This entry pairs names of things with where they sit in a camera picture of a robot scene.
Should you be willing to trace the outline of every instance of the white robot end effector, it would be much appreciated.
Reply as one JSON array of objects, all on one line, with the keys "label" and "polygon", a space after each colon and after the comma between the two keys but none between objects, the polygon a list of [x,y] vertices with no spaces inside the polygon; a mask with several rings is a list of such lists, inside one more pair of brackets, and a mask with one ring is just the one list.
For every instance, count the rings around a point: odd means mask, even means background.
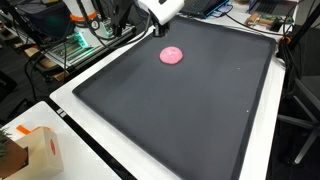
[{"label": "white robot end effector", "polygon": [[155,27],[154,37],[164,36],[169,30],[169,21],[184,7],[184,0],[166,0],[163,3],[160,3],[159,0],[115,0],[111,15],[111,25],[115,36],[121,36],[133,3],[151,16]]}]

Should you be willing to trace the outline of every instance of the black mat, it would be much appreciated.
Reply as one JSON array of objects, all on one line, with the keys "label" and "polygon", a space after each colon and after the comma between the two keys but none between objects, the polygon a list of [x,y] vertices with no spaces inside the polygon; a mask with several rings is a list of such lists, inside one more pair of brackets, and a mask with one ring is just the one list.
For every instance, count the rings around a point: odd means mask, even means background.
[{"label": "black mat", "polygon": [[[180,63],[159,60],[167,46],[183,51]],[[146,37],[74,93],[181,178],[238,179],[274,48],[176,18],[167,37]]]}]

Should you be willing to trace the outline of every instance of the pink object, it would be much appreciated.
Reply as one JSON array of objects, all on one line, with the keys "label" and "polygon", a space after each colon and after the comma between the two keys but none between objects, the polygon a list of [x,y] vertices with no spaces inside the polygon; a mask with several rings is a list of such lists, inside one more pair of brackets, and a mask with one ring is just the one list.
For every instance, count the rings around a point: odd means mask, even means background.
[{"label": "pink object", "polygon": [[183,57],[182,51],[177,47],[164,48],[160,53],[160,60],[166,64],[177,64]]}]

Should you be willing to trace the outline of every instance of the orange label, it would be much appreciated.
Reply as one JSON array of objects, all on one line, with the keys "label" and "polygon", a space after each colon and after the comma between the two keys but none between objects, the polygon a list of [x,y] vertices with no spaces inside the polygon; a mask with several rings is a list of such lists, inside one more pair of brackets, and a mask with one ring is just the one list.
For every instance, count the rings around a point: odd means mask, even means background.
[{"label": "orange label", "polygon": [[56,155],[56,148],[54,146],[52,139],[50,140],[50,145],[51,145],[51,151],[52,151],[53,155]]}]

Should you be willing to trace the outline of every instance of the white table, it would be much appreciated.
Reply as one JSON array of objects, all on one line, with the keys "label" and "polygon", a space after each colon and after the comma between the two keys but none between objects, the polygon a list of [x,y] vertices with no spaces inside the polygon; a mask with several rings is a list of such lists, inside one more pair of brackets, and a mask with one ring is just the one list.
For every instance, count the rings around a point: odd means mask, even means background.
[{"label": "white table", "polygon": [[[231,11],[230,16],[244,22],[250,15],[241,11]],[[206,22],[240,27],[240,25],[235,24],[228,17],[209,19],[206,20]],[[174,173],[130,141],[111,124],[77,99],[72,93],[72,90],[79,84],[116,59],[133,45],[134,44],[118,49],[103,58],[72,81],[53,92],[50,95],[50,98],[137,179],[179,179]],[[282,66],[281,60],[274,56],[269,66],[260,103],[256,112],[253,129],[240,175],[241,180],[265,179],[284,74],[285,69]]]},{"label": "white table", "polygon": [[4,126],[13,140],[24,136],[16,130],[18,125],[29,130],[47,126],[57,134],[64,171],[52,180],[121,179],[45,102],[39,102]]}]

